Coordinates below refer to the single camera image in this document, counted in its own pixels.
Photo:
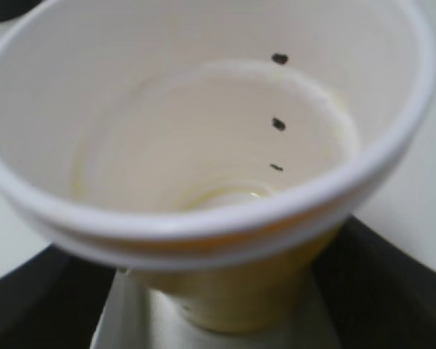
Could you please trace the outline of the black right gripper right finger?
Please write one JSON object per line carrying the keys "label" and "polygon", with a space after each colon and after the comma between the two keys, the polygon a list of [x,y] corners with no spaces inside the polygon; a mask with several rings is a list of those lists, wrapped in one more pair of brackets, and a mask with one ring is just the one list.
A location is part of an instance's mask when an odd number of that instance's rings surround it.
{"label": "black right gripper right finger", "polygon": [[314,263],[342,348],[436,348],[436,272],[351,217]]}

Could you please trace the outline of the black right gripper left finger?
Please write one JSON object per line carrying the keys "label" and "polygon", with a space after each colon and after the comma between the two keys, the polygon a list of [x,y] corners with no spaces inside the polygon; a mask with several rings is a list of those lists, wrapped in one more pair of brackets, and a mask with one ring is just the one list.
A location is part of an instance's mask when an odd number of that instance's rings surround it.
{"label": "black right gripper left finger", "polygon": [[115,272],[50,246],[0,278],[0,348],[89,348]]}

